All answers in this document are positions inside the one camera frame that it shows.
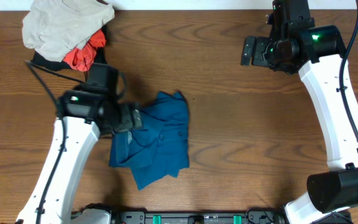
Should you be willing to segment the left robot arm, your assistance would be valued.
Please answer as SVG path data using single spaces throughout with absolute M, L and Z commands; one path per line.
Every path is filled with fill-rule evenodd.
M 36 186 L 17 223 L 113 223 L 111 208 L 90 204 L 73 213 L 73 202 L 86 161 L 99 138 L 139 129 L 137 103 L 120 103 L 118 79 L 110 65 L 94 63 L 88 79 L 52 101 L 57 109 L 53 138 Z

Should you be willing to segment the beige crumpled garment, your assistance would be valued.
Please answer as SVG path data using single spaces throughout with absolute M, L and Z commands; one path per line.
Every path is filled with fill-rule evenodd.
M 113 6 L 99 1 L 36 0 L 22 21 L 22 39 L 43 58 L 61 62 L 112 19 Z

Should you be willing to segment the black mounting rail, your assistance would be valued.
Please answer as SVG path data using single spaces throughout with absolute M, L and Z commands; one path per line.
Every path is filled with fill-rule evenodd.
M 286 224 L 281 210 L 250 209 L 246 212 L 148 212 L 119 211 L 100 203 L 91 203 L 71 214 L 71 224 Z

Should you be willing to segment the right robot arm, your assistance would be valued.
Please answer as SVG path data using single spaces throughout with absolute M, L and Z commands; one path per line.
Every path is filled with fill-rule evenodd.
M 306 192 L 277 212 L 248 215 L 250 223 L 350 223 L 358 206 L 358 103 L 345 44 L 334 25 L 316 26 L 307 0 L 274 0 L 268 37 L 244 41 L 241 65 L 298 74 L 323 132 L 329 170 L 307 178 Z

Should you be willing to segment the black garment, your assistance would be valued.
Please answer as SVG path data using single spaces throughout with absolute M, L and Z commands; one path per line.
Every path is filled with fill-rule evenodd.
M 107 34 L 107 31 L 108 31 L 107 26 L 103 26 L 100 29 L 103 31 L 103 33 L 105 35 L 105 38 L 106 38 L 106 34 Z M 58 72 L 60 70 L 73 70 L 63 60 L 61 62 L 49 61 L 49 60 L 45 59 L 43 56 L 41 56 L 39 53 L 37 53 L 37 52 L 35 52 L 35 54 L 33 56 L 33 59 L 31 60 L 31 63 L 33 63 L 36 66 L 40 66 L 43 69 L 50 70 L 51 72 Z M 107 61 L 106 61 L 106 58 L 105 58 L 105 55 L 104 55 L 104 48 L 101 48 L 101 49 L 97 50 L 97 54 L 96 54 L 96 58 L 94 60 L 94 63 L 107 64 Z M 89 73 L 90 69 L 87 72 L 83 72 L 85 74 L 85 80 L 87 80 L 87 78 L 88 78 L 88 73 Z

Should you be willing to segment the teal blue t-shirt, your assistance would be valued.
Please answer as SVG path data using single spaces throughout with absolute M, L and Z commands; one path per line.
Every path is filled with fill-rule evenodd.
M 167 175 L 177 178 L 190 166 L 189 112 L 181 92 L 160 91 L 140 115 L 142 128 L 114 135 L 109 166 L 129 168 L 142 190 Z

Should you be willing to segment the red-orange garment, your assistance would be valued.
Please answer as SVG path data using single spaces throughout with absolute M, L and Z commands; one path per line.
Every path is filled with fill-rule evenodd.
M 72 51 L 67 53 L 63 61 L 74 70 L 87 72 L 94 63 L 97 50 L 104 48 L 105 45 L 106 38 L 100 29 L 91 36 L 82 49 L 75 47 Z

